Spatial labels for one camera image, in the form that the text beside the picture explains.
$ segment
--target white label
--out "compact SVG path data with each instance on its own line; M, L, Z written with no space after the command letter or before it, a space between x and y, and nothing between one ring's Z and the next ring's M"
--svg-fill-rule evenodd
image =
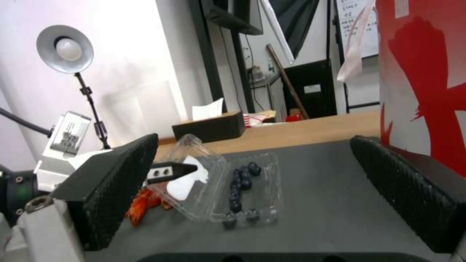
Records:
M309 94L309 93L317 93L321 91L321 87L319 84L313 84L313 85L307 85L304 87L304 93Z
M395 19L409 15L409 0L395 0Z

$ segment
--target blueberry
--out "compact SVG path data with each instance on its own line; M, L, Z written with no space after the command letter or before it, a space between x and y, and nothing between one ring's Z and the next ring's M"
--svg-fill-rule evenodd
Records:
M253 186L253 183L250 179L245 179L241 181L241 189L242 190L248 190Z
M230 210L233 213L238 213L239 211L242 210L241 202L235 201L230 203Z
M239 196L241 196L241 187L234 187L232 189L230 189L230 194L238 194Z
M251 174L249 173L248 170L245 170L243 173L241 173L241 180L249 180L251 179Z
M228 197L228 201L230 201L230 203L239 202L240 198L241 198L240 194L237 191L234 191L230 193L230 196Z
M226 218L228 220L222 222L223 227L225 229L234 228L236 226L236 222L238 222L238 221L233 217L233 214L231 212L226 213Z
M262 169L260 168L260 166L254 162L251 162L247 165L247 168L249 170L249 173L251 173L251 175L253 177L257 177L260 175Z
M241 189L241 182L232 181L230 184L230 190L240 190Z
M243 172L239 169L233 170L233 178L241 178L241 173Z
M248 211L246 211L246 220L255 223L259 221L260 216L259 216L259 211L257 209L251 208Z

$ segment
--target red object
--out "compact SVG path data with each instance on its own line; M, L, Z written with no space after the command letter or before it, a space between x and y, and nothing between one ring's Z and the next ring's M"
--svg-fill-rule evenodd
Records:
M396 2L377 0L381 139L466 177L466 2L409 0L395 17Z
M296 122L302 120L301 114L294 114L291 116L287 116L287 122Z
M144 187L133 199L130 208L126 212L126 216L130 219L131 224L137 227L144 218L147 209L157 207L161 202L162 200L158 193Z

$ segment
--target wooden desk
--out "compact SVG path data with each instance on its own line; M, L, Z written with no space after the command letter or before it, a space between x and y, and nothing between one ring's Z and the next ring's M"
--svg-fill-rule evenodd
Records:
M380 112L323 117L272 126L248 128L235 139L206 143L216 153L245 152L350 139L354 135L380 135ZM174 144L159 146L156 160Z

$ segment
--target gray table surface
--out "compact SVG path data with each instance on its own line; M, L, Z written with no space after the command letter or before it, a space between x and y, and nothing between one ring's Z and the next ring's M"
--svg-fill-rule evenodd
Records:
M125 220L110 246L87 252L86 259L136 261L166 252L393 252L448 261L448 254L433 253L378 194L349 141L258 152L279 159L284 205L275 224L225 231L156 208L137 228Z

